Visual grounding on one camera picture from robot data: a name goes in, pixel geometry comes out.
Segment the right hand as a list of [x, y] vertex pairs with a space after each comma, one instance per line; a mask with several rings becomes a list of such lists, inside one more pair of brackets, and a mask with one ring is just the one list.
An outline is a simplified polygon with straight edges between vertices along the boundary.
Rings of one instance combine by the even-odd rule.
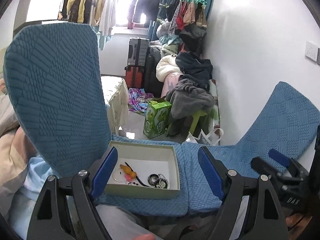
[[295, 213], [294, 215], [287, 217], [286, 224], [289, 227], [289, 232], [303, 231], [311, 219], [311, 215], [303, 215], [300, 213]]

